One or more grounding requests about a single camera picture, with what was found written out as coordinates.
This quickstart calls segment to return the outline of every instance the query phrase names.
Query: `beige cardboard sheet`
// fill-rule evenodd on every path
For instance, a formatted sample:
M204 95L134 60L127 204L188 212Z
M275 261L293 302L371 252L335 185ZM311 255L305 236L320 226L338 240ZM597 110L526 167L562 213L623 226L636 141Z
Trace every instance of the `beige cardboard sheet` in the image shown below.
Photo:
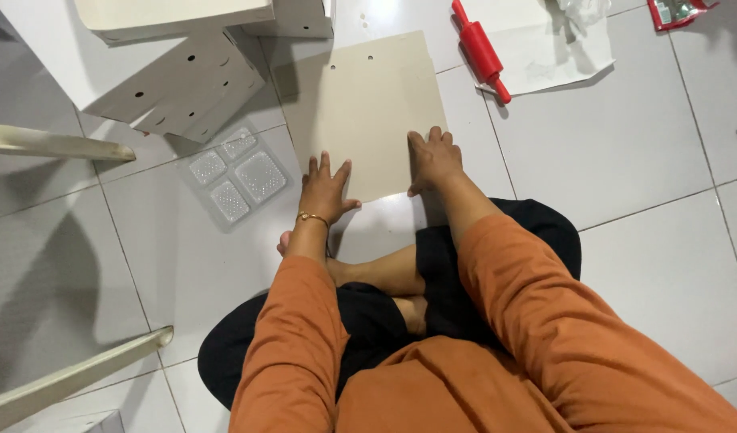
M282 65L275 80L302 172L322 150L331 153L334 171L351 159L349 198L405 192L412 181L407 132L447 130L422 32Z

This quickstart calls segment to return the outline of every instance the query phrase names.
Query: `bare foot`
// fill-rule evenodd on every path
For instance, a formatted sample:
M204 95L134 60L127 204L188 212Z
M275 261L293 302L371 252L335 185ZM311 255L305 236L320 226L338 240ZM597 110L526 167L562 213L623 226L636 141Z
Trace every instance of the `bare foot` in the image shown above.
M277 252L281 256L285 256L285 251L288 248L288 243L291 241L291 231L285 231L280 235L280 242L277 244ZM336 287L340 287L353 280L350 279L350 271L354 265L340 262L336 259L326 258L325 268L328 274L331 275L331 280L334 281Z

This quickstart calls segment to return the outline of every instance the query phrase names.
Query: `plastic container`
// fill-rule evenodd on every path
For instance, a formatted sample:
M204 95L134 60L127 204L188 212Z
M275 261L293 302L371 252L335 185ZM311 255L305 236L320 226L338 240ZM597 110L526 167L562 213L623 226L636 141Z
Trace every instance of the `plastic container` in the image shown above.
M220 231L229 233L294 182L258 134L177 162L181 175Z

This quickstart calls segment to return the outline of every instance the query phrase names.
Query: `bangle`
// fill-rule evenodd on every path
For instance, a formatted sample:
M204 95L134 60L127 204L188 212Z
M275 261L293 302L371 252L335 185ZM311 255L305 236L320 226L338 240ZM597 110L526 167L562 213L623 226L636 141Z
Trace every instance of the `bangle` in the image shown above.
M302 212L299 212L298 215L296 215L296 219L298 220L299 218L301 218L302 221L307 221L310 218L315 218L316 220L323 221L323 223L325 224L326 230L331 228L331 224L329 224L328 221L325 221L325 218L322 216L317 216L317 215L313 215L311 213L302 211Z
M325 230L326 230L326 235L325 235L325 257L328 257L330 259L334 258L334 256L331 255L331 249L328 248L328 232L331 231L331 224L329 224L328 221L326 221L325 218L322 217L322 216L313 215L311 213L307 213L307 212L304 212L304 211L301 211L301 212L299 212L296 215L296 219L298 220L299 218L301 218L302 221L307 221L310 218L315 218L316 220L323 221L323 223L325 224Z

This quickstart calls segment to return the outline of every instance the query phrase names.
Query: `white tile floor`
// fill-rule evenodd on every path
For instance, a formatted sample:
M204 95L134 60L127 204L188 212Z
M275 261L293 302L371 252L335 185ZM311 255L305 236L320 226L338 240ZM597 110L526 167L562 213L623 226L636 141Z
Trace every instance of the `white tile floor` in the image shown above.
M670 34L654 34L643 0L614 0L614 67L507 109L473 88L448 4L339 2L334 41L238 38L266 73L266 59L424 30L470 176L490 196L534 198L567 215L582 231L582 280L737 406L737 0ZM9 431L110 409L133 433L226 431L228 412L204 389L194 357L228 311L269 286L297 186L220 234L177 168L210 143L78 119L17 41L0 41L0 60L0 123L119 141L138 156L121 166L0 156L0 392L120 339L176 329L160 359ZM213 143L246 126L299 179L271 83L233 125ZM344 231L337 255L390 253L436 218L404 194L367 203L335 230Z

